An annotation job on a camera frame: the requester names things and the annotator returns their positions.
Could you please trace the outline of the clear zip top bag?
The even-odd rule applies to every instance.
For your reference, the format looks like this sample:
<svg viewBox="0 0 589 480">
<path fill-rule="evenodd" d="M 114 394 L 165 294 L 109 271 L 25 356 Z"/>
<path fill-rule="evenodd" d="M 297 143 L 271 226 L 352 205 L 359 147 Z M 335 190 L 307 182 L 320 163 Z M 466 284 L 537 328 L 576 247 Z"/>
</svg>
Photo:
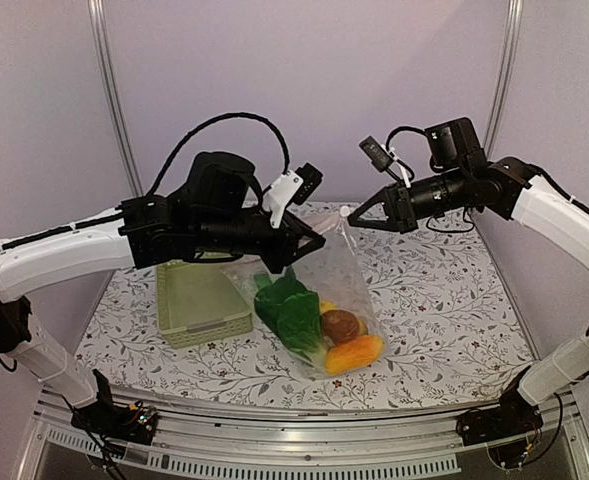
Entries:
<svg viewBox="0 0 589 480">
<path fill-rule="evenodd" d="M 313 380 L 368 367 L 386 347 L 357 261 L 351 212 L 341 205 L 306 217 L 325 245 L 280 274 L 258 259 L 223 269 L 252 308 L 256 325 Z"/>
</svg>

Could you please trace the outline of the bok choy toy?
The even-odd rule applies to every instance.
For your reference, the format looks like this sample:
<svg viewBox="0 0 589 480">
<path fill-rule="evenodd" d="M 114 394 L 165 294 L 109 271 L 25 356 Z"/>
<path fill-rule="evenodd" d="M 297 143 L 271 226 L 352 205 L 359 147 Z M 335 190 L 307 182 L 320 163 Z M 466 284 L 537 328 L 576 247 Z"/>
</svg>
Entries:
<svg viewBox="0 0 589 480">
<path fill-rule="evenodd" d="M 257 273 L 253 283 L 254 310 L 260 320 L 290 354 L 323 370 L 328 346 L 321 332 L 318 293 L 298 280 L 291 267 L 275 280 L 267 272 Z"/>
</svg>

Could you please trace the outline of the right aluminium frame post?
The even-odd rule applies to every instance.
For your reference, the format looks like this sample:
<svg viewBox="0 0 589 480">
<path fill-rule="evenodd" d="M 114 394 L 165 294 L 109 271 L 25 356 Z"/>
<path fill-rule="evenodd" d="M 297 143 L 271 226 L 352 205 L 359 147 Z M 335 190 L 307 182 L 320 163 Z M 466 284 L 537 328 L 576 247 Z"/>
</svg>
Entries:
<svg viewBox="0 0 589 480">
<path fill-rule="evenodd" d="M 509 0 L 499 69 L 484 135 L 485 153 L 492 157 L 507 104 L 511 78 L 518 53 L 524 1 Z"/>
</svg>

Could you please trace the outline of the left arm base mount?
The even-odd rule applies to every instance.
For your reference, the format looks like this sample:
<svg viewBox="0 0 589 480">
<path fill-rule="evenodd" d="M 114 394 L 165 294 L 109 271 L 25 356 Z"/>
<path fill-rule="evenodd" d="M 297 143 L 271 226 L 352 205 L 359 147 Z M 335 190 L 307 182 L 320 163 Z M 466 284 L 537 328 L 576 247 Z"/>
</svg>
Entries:
<svg viewBox="0 0 589 480">
<path fill-rule="evenodd" d="M 141 400 L 129 406 L 114 403 L 109 382 L 97 369 L 96 400 L 82 408 L 72 409 L 71 425 L 108 439 L 151 445 L 158 424 L 158 411 Z"/>
</svg>

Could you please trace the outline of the aluminium front rail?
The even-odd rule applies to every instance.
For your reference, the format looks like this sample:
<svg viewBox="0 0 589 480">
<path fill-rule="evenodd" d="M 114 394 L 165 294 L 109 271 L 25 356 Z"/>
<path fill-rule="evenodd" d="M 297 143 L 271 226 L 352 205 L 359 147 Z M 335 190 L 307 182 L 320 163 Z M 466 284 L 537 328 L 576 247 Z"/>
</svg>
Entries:
<svg viewBox="0 0 589 480">
<path fill-rule="evenodd" d="M 301 410 L 243 406 L 117 387 L 115 400 L 158 409 L 150 445 L 115 460 L 128 479 L 589 479 L 589 438 L 569 392 L 541 407 L 533 463 L 494 463 L 513 436 L 465 445 L 461 405 L 409 410 Z"/>
</svg>

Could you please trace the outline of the left aluminium frame post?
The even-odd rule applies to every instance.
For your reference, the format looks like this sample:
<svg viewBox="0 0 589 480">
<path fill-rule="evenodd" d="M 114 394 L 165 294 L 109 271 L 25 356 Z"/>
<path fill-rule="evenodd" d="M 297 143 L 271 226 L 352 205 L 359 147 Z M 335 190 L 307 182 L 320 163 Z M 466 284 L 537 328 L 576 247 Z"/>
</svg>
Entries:
<svg viewBox="0 0 589 480">
<path fill-rule="evenodd" d="M 89 0 L 87 5 L 99 73 L 117 148 L 129 188 L 134 196 L 141 196 L 143 194 L 143 186 L 135 162 L 118 91 L 116 72 L 109 44 L 105 5 L 101 0 Z"/>
</svg>

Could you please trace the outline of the brown kiwi toy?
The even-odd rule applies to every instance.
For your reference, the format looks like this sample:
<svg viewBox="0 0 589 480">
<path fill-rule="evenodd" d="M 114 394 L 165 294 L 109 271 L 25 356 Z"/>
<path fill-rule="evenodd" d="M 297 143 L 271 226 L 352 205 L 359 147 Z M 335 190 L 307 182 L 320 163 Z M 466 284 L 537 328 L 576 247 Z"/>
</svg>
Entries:
<svg viewBox="0 0 589 480">
<path fill-rule="evenodd" d="M 321 330 L 335 345 L 347 343 L 361 333 L 359 319 L 346 310 L 328 310 L 321 315 Z"/>
</svg>

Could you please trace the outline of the green plastic basket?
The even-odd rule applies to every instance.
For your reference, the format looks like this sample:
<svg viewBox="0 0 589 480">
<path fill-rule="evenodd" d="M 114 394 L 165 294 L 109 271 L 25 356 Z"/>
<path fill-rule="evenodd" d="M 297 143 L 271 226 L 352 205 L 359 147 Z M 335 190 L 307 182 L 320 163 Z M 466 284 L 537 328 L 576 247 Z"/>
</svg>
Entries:
<svg viewBox="0 0 589 480">
<path fill-rule="evenodd" d="M 157 327 L 174 349 L 253 331 L 252 309 L 219 264 L 171 261 L 155 269 Z"/>
</svg>

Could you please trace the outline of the yellow lemon toy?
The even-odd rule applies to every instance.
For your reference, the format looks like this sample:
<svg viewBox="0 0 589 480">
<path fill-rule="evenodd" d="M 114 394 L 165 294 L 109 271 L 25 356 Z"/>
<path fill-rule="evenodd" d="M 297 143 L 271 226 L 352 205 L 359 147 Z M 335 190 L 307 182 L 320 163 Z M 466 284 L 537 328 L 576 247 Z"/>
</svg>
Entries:
<svg viewBox="0 0 589 480">
<path fill-rule="evenodd" d="M 336 305 L 331 301 L 321 301 L 319 303 L 320 314 L 323 315 L 331 310 L 336 309 Z"/>
</svg>

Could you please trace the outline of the aluminium frame post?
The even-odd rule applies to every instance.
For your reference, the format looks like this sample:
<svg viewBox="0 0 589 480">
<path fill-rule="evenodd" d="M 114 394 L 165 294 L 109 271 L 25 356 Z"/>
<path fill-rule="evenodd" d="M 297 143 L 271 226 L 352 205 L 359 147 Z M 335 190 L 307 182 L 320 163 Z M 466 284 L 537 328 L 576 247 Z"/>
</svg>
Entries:
<svg viewBox="0 0 589 480">
<path fill-rule="evenodd" d="M 109 44 L 105 5 L 101 0 L 89 0 L 87 5 L 99 73 L 117 148 L 129 188 L 134 196 L 141 196 L 143 194 L 143 186 L 135 162 L 118 91 L 116 72 Z"/>
<path fill-rule="evenodd" d="M 485 153 L 492 157 L 507 104 L 511 78 L 518 53 L 524 1 L 509 0 L 499 69 L 484 135 Z"/>
</svg>

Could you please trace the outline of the floral table mat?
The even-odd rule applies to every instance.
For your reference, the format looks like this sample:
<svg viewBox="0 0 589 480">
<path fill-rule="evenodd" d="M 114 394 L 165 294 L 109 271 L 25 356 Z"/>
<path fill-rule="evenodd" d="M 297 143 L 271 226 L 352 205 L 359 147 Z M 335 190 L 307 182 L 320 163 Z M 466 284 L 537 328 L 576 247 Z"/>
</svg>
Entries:
<svg viewBox="0 0 589 480">
<path fill-rule="evenodd" d="M 247 302 L 246 333 L 170 344 L 156 291 L 180 264 L 117 272 L 76 358 L 115 386 L 238 405 L 405 409 L 491 401 L 534 355 L 464 211 L 405 235 L 298 214 L 322 250 L 280 275 L 246 258 L 214 271 Z"/>
</svg>

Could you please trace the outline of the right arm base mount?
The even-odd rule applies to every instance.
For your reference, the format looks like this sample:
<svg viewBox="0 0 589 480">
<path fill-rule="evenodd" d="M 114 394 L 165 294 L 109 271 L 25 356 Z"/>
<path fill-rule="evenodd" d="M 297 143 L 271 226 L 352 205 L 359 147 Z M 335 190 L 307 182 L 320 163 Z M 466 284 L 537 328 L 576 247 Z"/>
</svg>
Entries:
<svg viewBox="0 0 589 480">
<path fill-rule="evenodd" d="M 456 433 L 465 446 L 533 432 L 543 426 L 537 406 L 530 405 L 514 388 L 491 408 L 473 408 L 457 417 Z"/>
</svg>

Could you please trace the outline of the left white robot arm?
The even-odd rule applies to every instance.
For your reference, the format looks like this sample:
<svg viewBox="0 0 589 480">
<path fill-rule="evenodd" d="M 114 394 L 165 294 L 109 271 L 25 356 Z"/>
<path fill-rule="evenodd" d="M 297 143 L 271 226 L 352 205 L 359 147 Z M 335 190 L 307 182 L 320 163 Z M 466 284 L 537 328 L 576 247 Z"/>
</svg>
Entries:
<svg viewBox="0 0 589 480">
<path fill-rule="evenodd" d="M 254 165 L 235 154 L 198 154 L 183 185 L 96 216 L 23 238 L 0 240 L 0 354 L 53 387 L 102 434 L 122 426 L 109 384 L 81 366 L 34 316 L 30 293 L 95 273 L 143 269 L 173 260 L 260 258 L 279 273 L 320 249 L 324 239 L 289 212 L 320 185 L 304 165 L 262 187 Z"/>
</svg>

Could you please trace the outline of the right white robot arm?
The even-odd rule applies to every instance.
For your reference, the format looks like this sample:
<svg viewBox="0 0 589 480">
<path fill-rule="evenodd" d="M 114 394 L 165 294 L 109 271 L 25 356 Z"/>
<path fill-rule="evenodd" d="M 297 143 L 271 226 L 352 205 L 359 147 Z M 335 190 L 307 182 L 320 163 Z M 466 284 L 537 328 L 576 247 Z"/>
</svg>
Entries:
<svg viewBox="0 0 589 480">
<path fill-rule="evenodd" d="M 451 210 L 489 210 L 546 242 L 589 273 L 589 210 L 542 168 L 506 157 L 477 167 L 458 167 L 412 185 L 391 184 L 359 205 L 351 226 L 405 234 L 420 220 Z M 511 436 L 526 424 L 529 406 L 589 374 L 589 324 L 523 371 L 502 395 L 491 427 Z"/>
</svg>

